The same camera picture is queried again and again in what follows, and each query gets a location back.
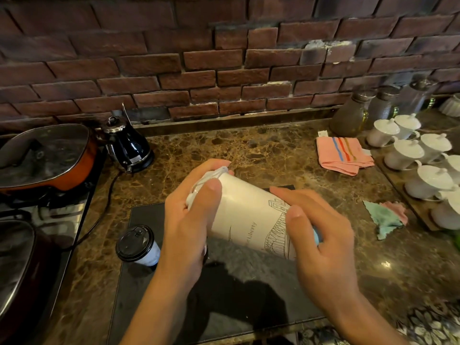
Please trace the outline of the person's right hand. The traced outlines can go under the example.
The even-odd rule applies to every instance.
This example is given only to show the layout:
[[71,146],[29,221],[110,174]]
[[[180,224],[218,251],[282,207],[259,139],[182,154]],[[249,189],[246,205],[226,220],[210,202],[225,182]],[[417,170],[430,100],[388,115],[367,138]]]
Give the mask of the person's right hand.
[[315,191],[271,186],[270,192],[290,206],[300,206],[317,234],[316,249],[295,249],[298,279],[311,301],[322,310],[324,297],[339,290],[359,289],[349,220]]

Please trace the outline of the person's left hand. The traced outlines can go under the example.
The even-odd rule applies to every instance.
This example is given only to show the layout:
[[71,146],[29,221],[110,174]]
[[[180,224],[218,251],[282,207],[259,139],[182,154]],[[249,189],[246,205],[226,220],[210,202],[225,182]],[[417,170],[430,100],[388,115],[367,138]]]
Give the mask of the person's left hand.
[[193,186],[207,173],[228,167],[229,160],[210,159],[194,168],[165,200],[164,238],[160,262],[176,264],[194,262],[203,256],[207,231],[213,225],[215,214],[194,213],[194,200],[190,209],[186,199]]

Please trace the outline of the white printed paper cup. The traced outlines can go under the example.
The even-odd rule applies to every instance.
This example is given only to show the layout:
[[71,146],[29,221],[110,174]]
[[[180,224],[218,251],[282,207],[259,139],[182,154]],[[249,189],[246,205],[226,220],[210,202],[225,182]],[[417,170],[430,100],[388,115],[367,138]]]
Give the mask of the white printed paper cup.
[[218,179],[222,196],[208,236],[292,261],[296,252],[286,230],[290,205],[267,190],[249,184],[220,167],[204,174],[186,199],[190,209],[199,190]]

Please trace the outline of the person's right forearm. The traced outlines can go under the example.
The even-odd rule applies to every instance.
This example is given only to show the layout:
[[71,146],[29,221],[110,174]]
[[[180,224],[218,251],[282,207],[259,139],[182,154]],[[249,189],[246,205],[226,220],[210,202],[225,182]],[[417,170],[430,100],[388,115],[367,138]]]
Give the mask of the person's right forearm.
[[410,345],[359,289],[339,290],[322,301],[328,320],[350,345]]

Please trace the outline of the person's left forearm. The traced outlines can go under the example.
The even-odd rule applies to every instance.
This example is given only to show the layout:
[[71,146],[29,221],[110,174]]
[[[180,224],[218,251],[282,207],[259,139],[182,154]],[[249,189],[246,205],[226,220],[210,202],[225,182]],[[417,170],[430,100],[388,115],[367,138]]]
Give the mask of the person's left forearm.
[[194,262],[160,262],[119,345],[172,345],[202,266],[203,256]]

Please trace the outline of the pink striped cloth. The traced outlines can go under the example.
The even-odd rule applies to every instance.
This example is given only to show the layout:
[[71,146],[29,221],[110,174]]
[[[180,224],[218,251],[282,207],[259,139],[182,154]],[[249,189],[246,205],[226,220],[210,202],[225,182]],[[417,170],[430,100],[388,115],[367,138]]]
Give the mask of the pink striped cloth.
[[319,164],[327,170],[356,176],[360,169],[375,165],[357,138],[317,137],[316,148]]

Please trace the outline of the black rectangular mat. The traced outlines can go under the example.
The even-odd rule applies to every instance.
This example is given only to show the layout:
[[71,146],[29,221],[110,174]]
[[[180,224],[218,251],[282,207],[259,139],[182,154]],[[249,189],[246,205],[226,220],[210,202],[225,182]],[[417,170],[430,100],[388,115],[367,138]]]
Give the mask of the black rectangular mat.
[[[128,227],[143,224],[163,241],[164,203],[133,207]],[[304,295],[293,261],[208,238],[209,256],[192,288],[174,345],[262,337],[268,331],[324,318]],[[122,263],[107,345],[118,345],[154,270]]]

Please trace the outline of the teal cleaning cloth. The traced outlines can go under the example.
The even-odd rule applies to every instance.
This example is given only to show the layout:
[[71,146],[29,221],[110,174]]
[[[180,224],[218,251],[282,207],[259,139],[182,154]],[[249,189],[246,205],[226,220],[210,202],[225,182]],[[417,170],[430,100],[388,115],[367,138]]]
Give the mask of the teal cleaning cloth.
[[377,225],[378,240],[384,240],[389,233],[403,227],[399,217],[392,210],[381,206],[379,203],[363,201],[363,204],[372,221]]

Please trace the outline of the paper cup with black lid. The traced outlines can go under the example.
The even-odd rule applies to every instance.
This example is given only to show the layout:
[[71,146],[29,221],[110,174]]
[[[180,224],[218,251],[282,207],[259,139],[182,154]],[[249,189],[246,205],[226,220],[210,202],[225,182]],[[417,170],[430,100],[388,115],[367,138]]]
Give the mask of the paper cup with black lid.
[[118,258],[126,263],[155,267],[160,258],[160,248],[153,230],[146,225],[135,225],[124,232],[115,245]]

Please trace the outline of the black electric kettle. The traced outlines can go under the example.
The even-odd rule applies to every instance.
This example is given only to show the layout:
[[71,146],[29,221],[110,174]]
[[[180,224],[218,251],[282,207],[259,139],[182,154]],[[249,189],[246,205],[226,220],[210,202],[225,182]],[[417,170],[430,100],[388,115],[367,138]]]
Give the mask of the black electric kettle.
[[111,159],[124,173],[138,173],[149,167],[155,154],[147,139],[133,127],[124,104],[101,124]]

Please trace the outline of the small pink cleaning cloth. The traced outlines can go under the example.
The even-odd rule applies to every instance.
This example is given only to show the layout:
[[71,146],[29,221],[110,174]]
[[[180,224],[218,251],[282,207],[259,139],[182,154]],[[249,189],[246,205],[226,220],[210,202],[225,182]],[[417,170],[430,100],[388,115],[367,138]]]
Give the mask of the small pink cleaning cloth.
[[407,225],[408,217],[406,215],[406,207],[404,206],[403,203],[386,201],[386,202],[381,202],[379,204],[385,208],[392,210],[394,214],[396,214],[399,217],[403,226]]

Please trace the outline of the wooden tray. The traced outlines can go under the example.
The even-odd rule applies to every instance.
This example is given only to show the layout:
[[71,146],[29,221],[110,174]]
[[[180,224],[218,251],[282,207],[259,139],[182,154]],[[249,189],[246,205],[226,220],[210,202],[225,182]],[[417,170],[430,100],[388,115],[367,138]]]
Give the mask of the wooden tray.
[[414,212],[417,219],[431,231],[460,230],[460,187],[454,183],[447,168],[423,165],[417,159],[403,169],[390,167],[402,161],[394,141],[382,148],[373,148],[360,138],[374,162]]

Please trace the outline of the group of white lidded cups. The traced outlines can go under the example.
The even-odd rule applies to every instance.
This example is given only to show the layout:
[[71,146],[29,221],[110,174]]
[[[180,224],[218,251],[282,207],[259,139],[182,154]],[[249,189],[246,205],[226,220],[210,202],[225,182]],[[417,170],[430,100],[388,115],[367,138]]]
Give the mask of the group of white lidded cups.
[[432,231],[460,230],[460,117],[437,110],[376,120],[366,136],[377,167]]

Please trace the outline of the black glass stove top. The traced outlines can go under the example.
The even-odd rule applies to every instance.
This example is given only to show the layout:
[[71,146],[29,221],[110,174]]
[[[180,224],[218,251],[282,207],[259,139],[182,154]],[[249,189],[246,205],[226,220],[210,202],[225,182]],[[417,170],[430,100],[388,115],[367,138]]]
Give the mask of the black glass stove top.
[[44,329],[55,310],[59,292],[63,289],[64,277],[106,158],[107,152],[100,151],[84,183],[72,190],[63,193],[37,190],[25,193],[20,200],[12,202],[0,199],[0,220],[28,221],[53,243],[49,271],[32,313],[4,345],[40,344]]

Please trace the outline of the floral patterned cloth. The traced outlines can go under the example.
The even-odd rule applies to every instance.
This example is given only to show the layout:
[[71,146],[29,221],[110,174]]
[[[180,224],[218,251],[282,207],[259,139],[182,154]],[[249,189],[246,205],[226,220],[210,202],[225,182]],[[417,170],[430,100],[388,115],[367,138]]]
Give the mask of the floral patterned cloth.
[[[412,308],[394,325],[410,345],[460,345],[460,299]],[[351,345],[331,325],[297,335],[298,345]]]

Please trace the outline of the red pan with glass lid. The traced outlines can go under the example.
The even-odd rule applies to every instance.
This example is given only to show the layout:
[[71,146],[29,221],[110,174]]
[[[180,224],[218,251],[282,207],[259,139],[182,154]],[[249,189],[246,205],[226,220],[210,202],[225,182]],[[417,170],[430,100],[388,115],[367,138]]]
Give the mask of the red pan with glass lid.
[[0,147],[0,193],[43,187],[71,190],[86,180],[98,154],[94,133],[85,125],[22,132]]

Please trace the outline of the white ribbed dish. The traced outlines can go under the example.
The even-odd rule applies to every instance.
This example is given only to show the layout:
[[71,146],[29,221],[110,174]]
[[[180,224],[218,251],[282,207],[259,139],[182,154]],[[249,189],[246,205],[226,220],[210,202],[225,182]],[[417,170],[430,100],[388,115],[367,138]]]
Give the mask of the white ribbed dish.
[[446,116],[460,118],[460,93],[453,94],[442,103],[439,111]]

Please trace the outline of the dark red pot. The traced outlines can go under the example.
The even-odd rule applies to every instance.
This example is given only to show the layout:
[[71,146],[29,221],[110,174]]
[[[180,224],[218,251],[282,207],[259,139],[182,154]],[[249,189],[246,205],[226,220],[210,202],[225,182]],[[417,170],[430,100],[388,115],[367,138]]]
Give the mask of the dark red pot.
[[0,345],[20,329],[43,289],[53,243],[30,222],[0,220]]

